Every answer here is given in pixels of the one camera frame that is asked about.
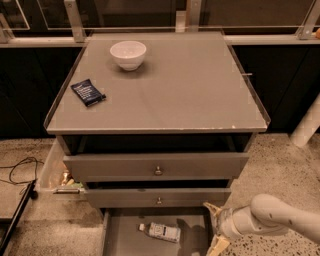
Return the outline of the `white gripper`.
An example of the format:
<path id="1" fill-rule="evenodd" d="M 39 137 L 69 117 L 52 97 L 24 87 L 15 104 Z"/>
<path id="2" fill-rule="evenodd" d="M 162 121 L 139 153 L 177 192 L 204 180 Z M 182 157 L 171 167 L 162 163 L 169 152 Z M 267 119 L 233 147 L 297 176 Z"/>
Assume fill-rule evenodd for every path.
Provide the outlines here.
<path id="1" fill-rule="evenodd" d="M 214 216 L 218 217 L 218 233 L 222 236 L 215 235 L 208 248 L 206 256 L 219 256 L 229 245 L 229 240 L 236 240 L 241 237 L 241 233 L 237 230 L 233 220 L 233 209 L 221 209 L 209 202 L 203 205 Z"/>

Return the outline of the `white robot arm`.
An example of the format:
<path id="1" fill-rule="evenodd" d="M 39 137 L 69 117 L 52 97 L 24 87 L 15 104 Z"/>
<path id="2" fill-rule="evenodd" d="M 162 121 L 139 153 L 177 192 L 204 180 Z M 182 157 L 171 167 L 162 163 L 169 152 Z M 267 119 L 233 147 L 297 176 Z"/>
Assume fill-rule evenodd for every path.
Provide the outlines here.
<path id="1" fill-rule="evenodd" d="M 233 240 L 244 235 L 283 235 L 289 229 L 320 243 L 320 215 L 292 207 L 269 194 L 254 196 L 249 205 L 222 209 L 209 202 L 214 236 L 206 256 L 219 256 Z"/>

